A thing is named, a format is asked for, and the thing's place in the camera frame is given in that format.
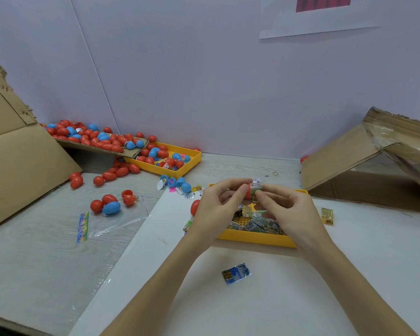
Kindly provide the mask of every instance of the white paper sheet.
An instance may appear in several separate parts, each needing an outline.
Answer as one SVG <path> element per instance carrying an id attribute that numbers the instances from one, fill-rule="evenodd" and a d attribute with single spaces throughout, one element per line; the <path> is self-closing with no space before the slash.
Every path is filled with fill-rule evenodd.
<path id="1" fill-rule="evenodd" d="M 297 0 L 261 0 L 260 39 L 377 27 L 392 0 L 351 0 L 349 6 L 296 12 Z"/>

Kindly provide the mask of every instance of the small candy packet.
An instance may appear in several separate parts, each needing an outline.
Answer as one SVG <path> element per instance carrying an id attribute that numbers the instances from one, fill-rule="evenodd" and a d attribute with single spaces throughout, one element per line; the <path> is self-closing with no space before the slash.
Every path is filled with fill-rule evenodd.
<path id="1" fill-rule="evenodd" d="M 251 273 L 245 263 L 234 266 L 232 269 L 223 271 L 223 276 L 227 285 L 242 280 L 243 278 L 246 278 L 250 275 Z"/>

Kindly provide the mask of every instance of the left hand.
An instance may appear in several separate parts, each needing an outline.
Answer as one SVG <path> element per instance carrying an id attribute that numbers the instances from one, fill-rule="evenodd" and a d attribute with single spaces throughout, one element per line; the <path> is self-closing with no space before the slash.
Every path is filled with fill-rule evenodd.
<path id="1" fill-rule="evenodd" d="M 238 206 L 242 203 L 252 183 L 251 178 L 229 178 L 221 180 L 204 190 L 196 215 L 187 233 L 202 251 L 229 226 Z"/>

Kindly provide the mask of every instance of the right hand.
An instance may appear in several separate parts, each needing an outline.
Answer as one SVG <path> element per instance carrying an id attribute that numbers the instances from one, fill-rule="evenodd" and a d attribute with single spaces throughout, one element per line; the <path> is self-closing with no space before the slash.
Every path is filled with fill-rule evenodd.
<path id="1" fill-rule="evenodd" d="M 322 248 L 334 245 L 308 194 L 285 186 L 263 184 L 263 191 L 257 190 L 255 197 L 292 238 L 309 263 L 315 261 L 315 256 Z"/>

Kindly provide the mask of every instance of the white tag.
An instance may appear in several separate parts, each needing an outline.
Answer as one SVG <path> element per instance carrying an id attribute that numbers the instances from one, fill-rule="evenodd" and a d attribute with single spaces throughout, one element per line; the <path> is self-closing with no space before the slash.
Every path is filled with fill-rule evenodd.
<path id="1" fill-rule="evenodd" d="M 165 180 L 166 179 L 161 179 L 161 180 L 158 181 L 158 183 L 157 183 L 157 191 L 163 189 L 163 186 L 165 186 L 165 183 L 166 183 Z"/>

